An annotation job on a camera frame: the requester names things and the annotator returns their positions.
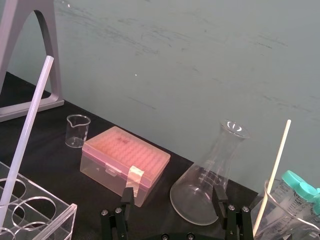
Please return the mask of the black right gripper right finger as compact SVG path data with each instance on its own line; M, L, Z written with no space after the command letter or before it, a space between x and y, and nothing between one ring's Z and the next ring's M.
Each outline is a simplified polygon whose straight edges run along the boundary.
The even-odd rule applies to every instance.
M241 209L229 203L229 199L221 185L212 189L212 204L223 230L225 240L253 240L251 209L243 206Z

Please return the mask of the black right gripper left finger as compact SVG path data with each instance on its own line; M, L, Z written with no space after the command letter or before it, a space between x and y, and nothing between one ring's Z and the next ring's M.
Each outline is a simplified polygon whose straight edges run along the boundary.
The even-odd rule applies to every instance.
M110 211L100 211L101 237L103 240L113 239L113 229L116 229L118 240L128 240L128 220L131 208L135 205L134 188L126 187L123 191L120 206Z

